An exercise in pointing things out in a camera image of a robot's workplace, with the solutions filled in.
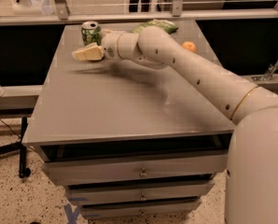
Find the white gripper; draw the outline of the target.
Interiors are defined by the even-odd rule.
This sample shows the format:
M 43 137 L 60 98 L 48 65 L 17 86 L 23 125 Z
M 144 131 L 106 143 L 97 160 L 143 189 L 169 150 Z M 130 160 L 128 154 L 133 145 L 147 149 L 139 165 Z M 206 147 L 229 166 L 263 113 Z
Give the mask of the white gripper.
M 123 60 L 123 45 L 126 32 L 114 31 L 102 38 L 102 48 L 96 43 L 77 49 L 72 52 L 72 57 L 77 61 L 101 61 L 105 56 L 110 60 Z

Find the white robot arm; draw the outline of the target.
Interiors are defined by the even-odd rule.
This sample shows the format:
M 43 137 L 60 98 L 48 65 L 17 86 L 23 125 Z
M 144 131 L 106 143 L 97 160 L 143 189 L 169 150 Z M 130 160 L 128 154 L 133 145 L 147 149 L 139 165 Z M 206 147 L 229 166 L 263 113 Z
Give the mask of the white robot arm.
M 278 95 L 184 49 L 157 26 L 104 30 L 82 57 L 172 67 L 235 124 L 230 139 L 225 224 L 278 224 Z

